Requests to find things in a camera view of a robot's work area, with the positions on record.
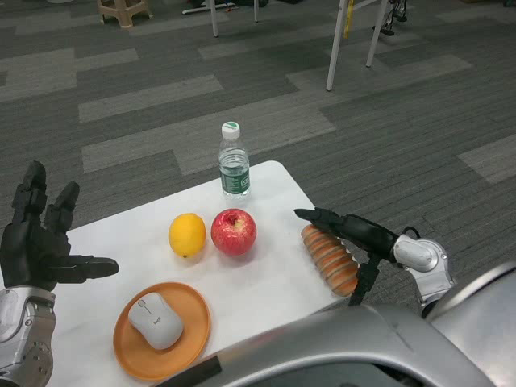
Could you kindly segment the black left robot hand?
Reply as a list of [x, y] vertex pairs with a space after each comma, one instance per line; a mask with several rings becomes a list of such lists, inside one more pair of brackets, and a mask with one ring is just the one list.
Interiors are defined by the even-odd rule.
[[13, 218], [2, 234], [4, 285], [53, 291], [57, 284], [81, 284], [118, 273], [119, 265], [111, 258], [71, 253], [67, 233], [80, 186], [69, 182], [50, 205], [46, 189], [45, 167], [31, 162], [15, 192]]

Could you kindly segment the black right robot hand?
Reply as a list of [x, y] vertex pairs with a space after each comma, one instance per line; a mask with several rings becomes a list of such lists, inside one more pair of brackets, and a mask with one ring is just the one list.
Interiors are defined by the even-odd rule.
[[[354, 214], [340, 216], [318, 207], [294, 213], [310, 222], [302, 230], [303, 243], [324, 281], [333, 293], [349, 297], [350, 306], [358, 306], [379, 274], [380, 261], [395, 261], [393, 246], [398, 235]], [[367, 252], [368, 261], [353, 260], [344, 240]]]

